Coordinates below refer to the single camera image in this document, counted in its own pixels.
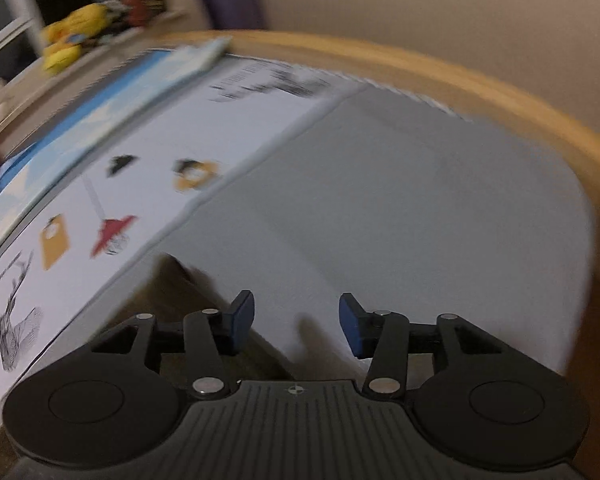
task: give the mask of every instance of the wall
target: wall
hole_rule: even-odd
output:
[[[600,0],[263,0],[271,28],[395,44],[536,94],[600,133]],[[205,27],[198,0],[170,0]]]

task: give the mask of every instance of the yellow toy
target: yellow toy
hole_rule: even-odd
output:
[[[42,30],[49,46],[43,50],[45,71],[55,75],[75,62],[82,53],[80,44],[109,26],[107,7],[90,4],[74,10],[64,20]]]

